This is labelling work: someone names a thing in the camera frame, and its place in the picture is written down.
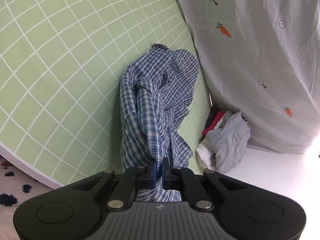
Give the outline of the white folded garment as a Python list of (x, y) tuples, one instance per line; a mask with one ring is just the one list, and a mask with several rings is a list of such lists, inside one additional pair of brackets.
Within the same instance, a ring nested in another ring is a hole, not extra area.
[(216, 171), (215, 153), (212, 150), (210, 141), (204, 138), (196, 148), (196, 156), (199, 165), (203, 170)]

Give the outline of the green grid cutting mat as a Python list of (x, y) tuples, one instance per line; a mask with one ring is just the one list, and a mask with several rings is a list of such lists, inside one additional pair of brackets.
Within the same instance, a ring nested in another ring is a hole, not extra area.
[(194, 52), (176, 0), (1, 0), (1, 155), (53, 189), (121, 172), (119, 81), (154, 43)]

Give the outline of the white carrot print sheet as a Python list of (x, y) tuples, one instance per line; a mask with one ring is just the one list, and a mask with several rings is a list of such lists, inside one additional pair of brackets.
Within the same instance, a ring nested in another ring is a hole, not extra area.
[(208, 88), (253, 148), (303, 153), (319, 134), (319, 0), (177, 0)]

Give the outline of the grey folded garment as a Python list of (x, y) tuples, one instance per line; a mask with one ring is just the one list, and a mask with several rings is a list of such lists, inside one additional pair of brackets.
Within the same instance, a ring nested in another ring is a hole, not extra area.
[(242, 111), (230, 116), (223, 127), (211, 130), (206, 138), (211, 147), (209, 170), (227, 173), (242, 160), (251, 130), (242, 117)]

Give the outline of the blue white plaid shirt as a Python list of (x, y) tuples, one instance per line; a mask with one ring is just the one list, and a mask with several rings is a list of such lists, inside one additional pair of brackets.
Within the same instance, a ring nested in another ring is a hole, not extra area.
[(139, 190), (143, 202), (180, 202), (176, 190), (164, 190), (161, 165), (187, 167), (193, 152), (178, 133), (189, 114), (199, 74), (197, 58), (185, 49), (162, 44), (130, 64), (120, 80), (121, 161), (124, 170), (156, 163), (156, 187)]

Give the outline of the white spotted fluffy rug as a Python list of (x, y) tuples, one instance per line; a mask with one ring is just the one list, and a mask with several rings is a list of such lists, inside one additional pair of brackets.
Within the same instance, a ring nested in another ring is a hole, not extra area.
[(52, 189), (19, 170), (3, 157), (0, 180), (1, 240), (19, 239), (13, 224), (13, 215), (17, 207), (26, 200)]

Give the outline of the red knitted garment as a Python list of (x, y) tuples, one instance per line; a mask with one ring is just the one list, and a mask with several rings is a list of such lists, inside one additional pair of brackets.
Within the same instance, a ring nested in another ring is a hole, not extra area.
[(206, 125), (205, 129), (202, 131), (202, 136), (205, 138), (207, 133), (214, 129), (214, 127), (218, 124), (218, 122), (222, 119), (222, 117), (225, 115), (225, 111), (219, 111), (215, 118), (212, 120), (212, 122), (208, 125)]

